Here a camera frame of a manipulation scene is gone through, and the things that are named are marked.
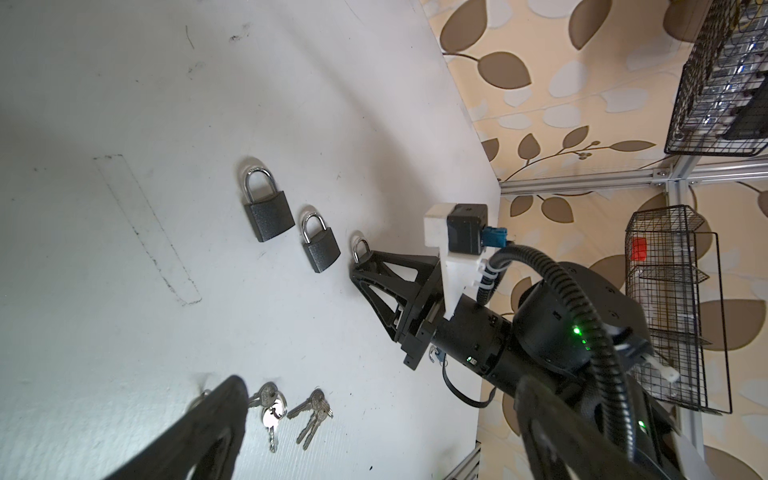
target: wall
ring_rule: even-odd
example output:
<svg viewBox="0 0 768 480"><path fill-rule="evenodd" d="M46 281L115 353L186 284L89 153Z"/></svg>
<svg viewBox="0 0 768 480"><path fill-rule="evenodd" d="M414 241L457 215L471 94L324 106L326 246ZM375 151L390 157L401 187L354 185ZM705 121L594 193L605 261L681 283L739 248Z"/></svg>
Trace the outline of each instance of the wall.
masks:
<svg viewBox="0 0 768 480"><path fill-rule="evenodd" d="M668 119L708 3L429 0L423 6L497 177L524 180L672 160L663 152ZM768 349L763 190L768 183L716 184L689 196L720 232L726 270L734 413L703 420L707 461L721 478L768 478L761 454L768 443L768 381L761 371ZM624 228L631 214L663 205L663 195L653 188L517 197L502 200L499 225L519 243L623 283ZM702 256L704 270L714 268L714 250ZM524 266L512 267L491 307L511 312L511 303L537 279ZM716 280L702 285L703 302L717 293ZM720 321L713 311L704 306L705 323ZM717 368L723 354L710 350L705 356L710 399L727 406L724 368ZM484 384L483 393L489 390ZM480 478L530 478L525 450L510 427L512 414L504 396L481 411Z"/></svg>

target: red object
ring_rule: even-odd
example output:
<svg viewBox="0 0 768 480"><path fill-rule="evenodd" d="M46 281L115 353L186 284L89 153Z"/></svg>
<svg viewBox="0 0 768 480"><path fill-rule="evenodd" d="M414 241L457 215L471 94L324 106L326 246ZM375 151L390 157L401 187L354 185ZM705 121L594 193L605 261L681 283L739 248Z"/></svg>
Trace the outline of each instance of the red object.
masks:
<svg viewBox="0 0 768 480"><path fill-rule="evenodd" d="M648 258L648 242L644 237L632 239L632 260L644 262Z"/></svg>

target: black wire basket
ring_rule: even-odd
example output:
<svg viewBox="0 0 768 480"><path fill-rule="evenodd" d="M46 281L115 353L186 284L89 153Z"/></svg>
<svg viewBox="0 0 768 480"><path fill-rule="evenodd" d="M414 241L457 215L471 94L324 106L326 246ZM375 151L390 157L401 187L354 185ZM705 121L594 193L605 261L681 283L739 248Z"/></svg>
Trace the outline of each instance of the black wire basket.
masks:
<svg viewBox="0 0 768 480"><path fill-rule="evenodd" d="M768 145L768 2L713 0L683 67L664 151L752 157Z"/></svg>
<svg viewBox="0 0 768 480"><path fill-rule="evenodd" d="M715 408L707 395L703 348L710 343L701 336L699 284L710 276L697 266L697 236L715 236L718 266L720 245L716 233L697 232L703 223L702 216L692 208L677 205L635 212L627 225L627 295L643 307L657 360L664 366L675 368L680 378L676 382L668 382L648 364L636 365L632 374L657 400L701 412L731 413L733 407L720 275L728 407L718 405Z"/></svg>

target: blue connector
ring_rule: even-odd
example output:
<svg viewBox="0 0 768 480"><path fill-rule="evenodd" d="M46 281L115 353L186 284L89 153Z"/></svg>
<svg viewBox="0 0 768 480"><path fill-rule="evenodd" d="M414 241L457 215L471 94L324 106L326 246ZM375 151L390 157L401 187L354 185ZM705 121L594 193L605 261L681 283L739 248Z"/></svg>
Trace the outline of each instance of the blue connector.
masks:
<svg viewBox="0 0 768 480"><path fill-rule="evenodd" d="M494 227L486 227L482 229L480 243L484 247L506 247L507 229Z"/></svg>

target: padlock shackle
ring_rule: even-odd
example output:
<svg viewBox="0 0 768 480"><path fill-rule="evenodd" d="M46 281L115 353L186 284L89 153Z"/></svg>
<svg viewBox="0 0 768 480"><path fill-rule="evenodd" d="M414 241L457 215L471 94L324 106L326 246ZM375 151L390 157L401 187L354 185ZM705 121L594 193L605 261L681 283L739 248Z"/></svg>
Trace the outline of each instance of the padlock shackle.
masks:
<svg viewBox="0 0 768 480"><path fill-rule="evenodd" d="M323 218L318 214L317 212L309 212L307 215L304 216L303 219L301 219L301 234L304 235L304 240L306 240L307 245L310 244L310 235L306 232L306 224L310 221L310 218L315 217L317 220L320 220L320 226L323 228L323 230L328 230L328 227L326 227L326 221L323 220Z"/></svg>
<svg viewBox="0 0 768 480"><path fill-rule="evenodd" d="M245 173L245 178L243 179L243 189L245 190L245 196L248 198L248 202L251 204L253 203L253 194L250 192L248 180L250 180L250 176L255 174L256 172L261 172L265 174L267 180L270 181L270 185L272 185L272 190L274 190L274 192L277 193L277 185L275 185L275 179L272 177L272 174L270 173L270 171L267 170L266 167L251 167Z"/></svg>
<svg viewBox="0 0 768 480"><path fill-rule="evenodd" d="M361 243L366 245L366 253L371 251L371 246L368 245L366 239L359 237L357 240L355 240L355 244L352 245L352 256L355 257L355 263L360 263L360 257L357 256L357 246Z"/></svg>

